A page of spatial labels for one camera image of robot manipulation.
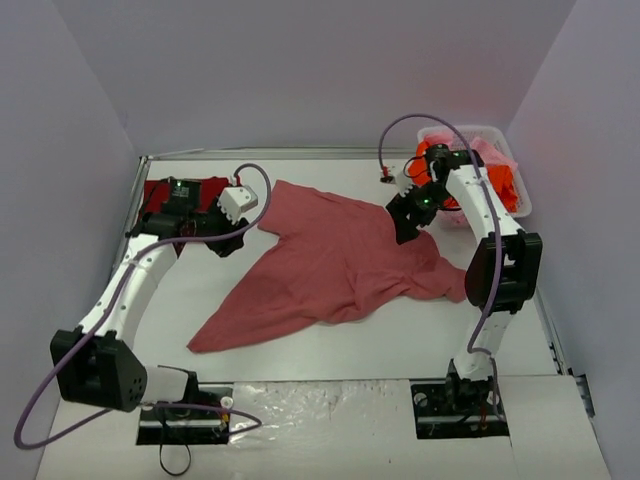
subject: wrinkled fabric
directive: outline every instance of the wrinkled fabric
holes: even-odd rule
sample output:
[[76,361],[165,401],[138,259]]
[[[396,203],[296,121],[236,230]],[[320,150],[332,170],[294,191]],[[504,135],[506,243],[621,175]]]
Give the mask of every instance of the wrinkled fabric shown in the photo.
[[193,337],[191,351],[252,345],[318,321],[359,320],[399,295],[465,298],[465,272],[440,256],[426,232],[397,245],[381,206],[278,181],[259,228],[278,235],[278,244]]

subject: shirt sleeve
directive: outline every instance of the shirt sleeve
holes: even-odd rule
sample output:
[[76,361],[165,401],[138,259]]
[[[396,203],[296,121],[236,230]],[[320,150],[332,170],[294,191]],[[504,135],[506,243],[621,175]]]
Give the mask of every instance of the shirt sleeve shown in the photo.
[[280,237],[308,231],[322,210],[322,199],[313,188],[278,180],[271,191],[271,204],[258,228]]

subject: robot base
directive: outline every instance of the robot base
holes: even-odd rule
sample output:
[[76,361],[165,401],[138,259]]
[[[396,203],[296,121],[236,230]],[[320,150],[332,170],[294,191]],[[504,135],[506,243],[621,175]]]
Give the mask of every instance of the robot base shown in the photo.
[[[509,427],[498,419],[493,405],[484,402],[465,412],[453,409],[445,380],[411,382],[413,415],[419,440],[509,436]],[[503,414],[502,405],[498,411]]]
[[[199,385],[199,390],[195,403],[229,408],[230,385]],[[136,445],[225,445],[228,433],[228,416],[215,412],[142,408]]]

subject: pink shirt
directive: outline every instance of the pink shirt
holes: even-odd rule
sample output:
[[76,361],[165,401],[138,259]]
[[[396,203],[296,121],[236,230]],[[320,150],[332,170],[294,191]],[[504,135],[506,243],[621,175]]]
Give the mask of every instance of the pink shirt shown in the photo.
[[318,321],[360,320],[399,295],[465,298],[465,272],[440,256],[426,232],[397,245],[381,206],[279,180],[259,228],[278,235],[278,244],[193,337],[191,351],[265,342]]

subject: cable connector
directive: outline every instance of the cable connector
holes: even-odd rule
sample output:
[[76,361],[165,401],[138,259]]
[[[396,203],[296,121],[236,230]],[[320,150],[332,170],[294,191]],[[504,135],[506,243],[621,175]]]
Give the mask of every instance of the cable connector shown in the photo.
[[380,172],[380,182],[381,183],[393,183],[393,176],[389,174],[388,167],[382,167],[382,171]]
[[238,223],[243,213],[248,212],[258,205],[258,195],[250,188],[227,187],[218,199],[218,206],[229,221],[233,224]]

